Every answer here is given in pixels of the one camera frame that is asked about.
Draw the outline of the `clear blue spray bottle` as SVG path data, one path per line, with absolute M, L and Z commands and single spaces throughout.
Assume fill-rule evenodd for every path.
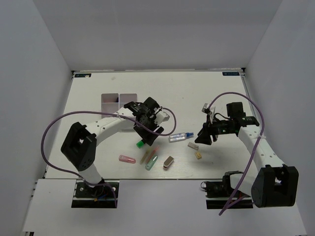
M 192 138 L 194 136 L 193 132 L 183 132 L 183 133 L 177 133 L 172 134 L 168 137 L 168 140 L 170 143 L 180 142 L 184 141 L 186 139 Z

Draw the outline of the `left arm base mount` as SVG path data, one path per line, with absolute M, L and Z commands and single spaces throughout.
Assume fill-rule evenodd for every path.
M 116 208 L 118 203 L 119 182 L 110 181 L 108 186 L 98 186 L 96 188 L 86 185 L 82 181 L 77 181 L 72 198 L 72 208 Z

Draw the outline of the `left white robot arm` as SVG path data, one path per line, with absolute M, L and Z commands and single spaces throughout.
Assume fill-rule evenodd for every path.
M 104 180 L 94 165 L 96 147 L 105 139 L 130 127 L 141 137 L 144 144 L 151 146 L 164 131 L 160 124 L 168 120 L 169 115 L 151 97 L 143 103 L 131 101 L 112 116 L 106 115 L 85 125 L 74 123 L 62 144 L 61 152 L 88 182 L 88 192 L 99 196 L 104 190 Z

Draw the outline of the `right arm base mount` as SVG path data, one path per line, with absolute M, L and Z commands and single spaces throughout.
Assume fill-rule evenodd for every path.
M 230 197 L 230 193 L 223 187 L 222 181 L 203 181 L 200 188 L 206 193 L 206 208 L 207 209 L 222 209 L 225 202 Z M 253 208 L 252 199 L 244 197 L 230 209 L 251 209 Z

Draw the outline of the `green black highlighter marker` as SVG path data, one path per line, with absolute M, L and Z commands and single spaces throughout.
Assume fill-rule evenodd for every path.
M 136 146 L 137 146 L 138 148 L 142 148 L 144 145 L 145 145 L 145 143 L 144 143 L 143 141 L 139 141 L 139 142 L 136 144 Z

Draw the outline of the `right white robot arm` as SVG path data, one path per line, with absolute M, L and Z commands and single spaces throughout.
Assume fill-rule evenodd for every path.
M 202 112 L 207 118 L 195 143 L 211 145 L 219 135 L 235 134 L 253 155 L 258 174 L 256 177 L 246 176 L 241 185 L 232 178 L 224 181 L 223 192 L 237 198 L 248 195 L 259 208 L 293 206 L 299 178 L 297 169 L 287 166 L 275 154 L 260 135 L 257 119 L 244 112 L 242 102 L 229 103 L 226 108 L 228 118 L 219 120 L 215 117 L 215 109 L 204 104 Z

